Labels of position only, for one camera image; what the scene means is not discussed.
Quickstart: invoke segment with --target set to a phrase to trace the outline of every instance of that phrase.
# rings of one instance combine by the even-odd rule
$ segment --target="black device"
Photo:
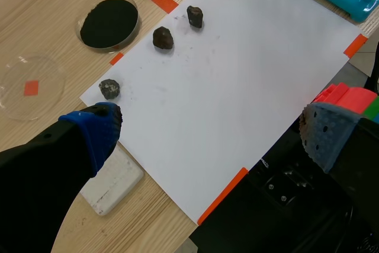
[[[100,103],[0,152],[0,253],[52,250],[75,197],[114,150],[121,122],[119,106]]]

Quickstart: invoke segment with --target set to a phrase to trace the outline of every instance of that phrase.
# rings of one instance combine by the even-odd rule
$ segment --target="black powder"
[[[137,25],[138,11],[126,0],[104,0],[88,13],[81,29],[82,41],[98,49],[125,40]]]

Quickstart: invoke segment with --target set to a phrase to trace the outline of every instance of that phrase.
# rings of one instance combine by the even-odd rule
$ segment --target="petri dish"
[[[141,20],[139,17],[136,3],[133,0],[122,0],[121,4],[124,3],[123,1],[126,1],[129,4],[131,4],[127,9],[130,9],[130,7],[135,8],[135,11],[133,10],[132,12],[134,16],[136,15],[136,17],[129,17],[128,15],[123,15],[123,12],[119,11],[119,7],[112,7],[113,9],[106,9],[107,12],[104,13],[102,18],[99,18],[99,16],[97,16],[95,23],[92,22],[93,28],[90,29],[90,37],[87,36],[86,39],[86,35],[82,34],[82,28],[85,24],[86,18],[88,14],[94,10],[94,8],[96,8],[99,4],[103,5],[105,1],[109,0],[86,0],[82,3],[78,16],[75,19],[75,34],[86,47],[88,47],[94,52],[114,53],[126,47],[136,38],[140,29]],[[111,29],[109,27],[102,26],[103,24],[116,23],[120,18],[123,19],[123,24],[126,23],[128,27],[131,27],[130,30],[125,31],[125,36],[122,37],[122,39],[120,39],[119,33],[119,31],[121,31],[122,29]],[[108,39],[107,42],[109,42],[109,45],[104,45],[102,39],[104,39],[105,37]]]
[[[53,60],[19,56],[0,77],[0,108],[11,119],[35,120],[60,100],[64,87],[64,73]]]

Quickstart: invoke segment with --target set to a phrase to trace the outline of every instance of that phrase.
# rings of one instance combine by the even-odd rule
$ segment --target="dark brown rock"
[[[171,50],[174,46],[174,39],[171,36],[170,30],[165,27],[159,27],[153,33],[154,46],[163,49]]]
[[[116,80],[106,79],[100,82],[99,88],[104,98],[111,100],[120,94],[120,84]]]
[[[187,8],[187,14],[188,21],[192,26],[199,29],[203,26],[203,12],[199,7],[189,6]]]

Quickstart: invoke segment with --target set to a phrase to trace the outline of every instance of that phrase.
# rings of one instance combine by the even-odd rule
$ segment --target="white paper sheet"
[[[204,13],[188,24],[187,6]],[[360,31],[312,0],[184,0],[81,99],[115,79],[120,142],[194,221],[242,167],[251,169],[348,61]]]

